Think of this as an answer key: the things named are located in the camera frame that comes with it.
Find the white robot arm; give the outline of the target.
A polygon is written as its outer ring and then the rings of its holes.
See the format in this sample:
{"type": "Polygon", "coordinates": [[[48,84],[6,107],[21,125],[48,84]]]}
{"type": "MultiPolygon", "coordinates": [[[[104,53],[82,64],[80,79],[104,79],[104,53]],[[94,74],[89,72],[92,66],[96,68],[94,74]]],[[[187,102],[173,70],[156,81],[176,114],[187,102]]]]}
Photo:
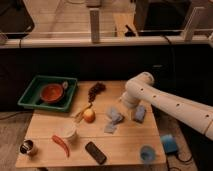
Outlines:
{"type": "Polygon", "coordinates": [[[154,77],[149,72],[129,79],[121,96],[122,103],[134,109],[141,101],[146,101],[213,140],[212,106],[160,91],[153,84],[154,77]]]}

